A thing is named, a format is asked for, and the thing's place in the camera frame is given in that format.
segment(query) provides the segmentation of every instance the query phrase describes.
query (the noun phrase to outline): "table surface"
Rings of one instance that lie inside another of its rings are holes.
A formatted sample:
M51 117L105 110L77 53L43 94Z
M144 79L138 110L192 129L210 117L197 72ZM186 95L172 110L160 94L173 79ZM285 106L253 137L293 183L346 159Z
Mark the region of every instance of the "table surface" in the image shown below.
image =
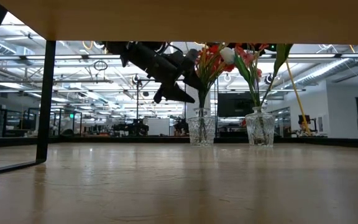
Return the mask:
M356 148L49 148L45 164L0 174L0 223L358 223Z
M358 44L353 0L0 0L48 40Z

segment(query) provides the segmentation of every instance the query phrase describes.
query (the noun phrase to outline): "crystal vase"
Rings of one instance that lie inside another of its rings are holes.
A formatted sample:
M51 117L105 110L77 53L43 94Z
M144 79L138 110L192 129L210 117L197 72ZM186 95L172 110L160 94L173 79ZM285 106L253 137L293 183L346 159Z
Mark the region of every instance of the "crystal vase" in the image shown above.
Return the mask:
M214 143L215 120L210 109L195 108L195 118L189 118L190 143L194 146L210 146Z
M273 147L274 116L264 112L265 107L256 106L252 109L254 113L246 116L249 144Z

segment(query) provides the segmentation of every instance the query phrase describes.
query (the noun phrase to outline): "black monitor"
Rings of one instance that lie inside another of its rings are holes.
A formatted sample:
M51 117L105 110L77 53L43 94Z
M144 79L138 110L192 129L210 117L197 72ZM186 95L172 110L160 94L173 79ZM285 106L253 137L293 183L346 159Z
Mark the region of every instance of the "black monitor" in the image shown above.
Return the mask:
M253 106L249 93L218 94L218 116L221 118L245 116L254 112Z

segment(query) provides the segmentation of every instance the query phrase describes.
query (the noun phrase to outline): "white tulip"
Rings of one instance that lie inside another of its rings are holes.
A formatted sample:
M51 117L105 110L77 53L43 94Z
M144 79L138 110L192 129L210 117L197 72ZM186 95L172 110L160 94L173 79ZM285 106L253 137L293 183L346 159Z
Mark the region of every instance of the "white tulip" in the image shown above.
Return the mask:
M233 49L230 49L229 47L225 47L220 51L220 53L224 60L224 63L226 63L228 65L234 64L235 54L234 54Z

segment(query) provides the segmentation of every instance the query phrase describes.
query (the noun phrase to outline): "yellow pole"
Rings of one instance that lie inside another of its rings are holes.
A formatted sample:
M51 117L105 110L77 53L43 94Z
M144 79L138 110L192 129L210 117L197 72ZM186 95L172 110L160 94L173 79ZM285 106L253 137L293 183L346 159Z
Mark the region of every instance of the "yellow pole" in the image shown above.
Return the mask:
M303 123L305 124L306 131L308 132L309 135L311 135L311 134L310 134L310 130L309 130L309 126L308 126L308 122L306 121L305 112L303 112L303 107L302 107L301 99L299 98L298 92L297 92L297 90L296 90L295 83L293 82L292 73L291 73L291 70L290 70L290 65L288 64L288 60L286 60L285 63L286 63L286 65L287 65L288 74L290 75L290 78L291 78L293 91L295 92L296 99L298 100L299 107L301 108Z

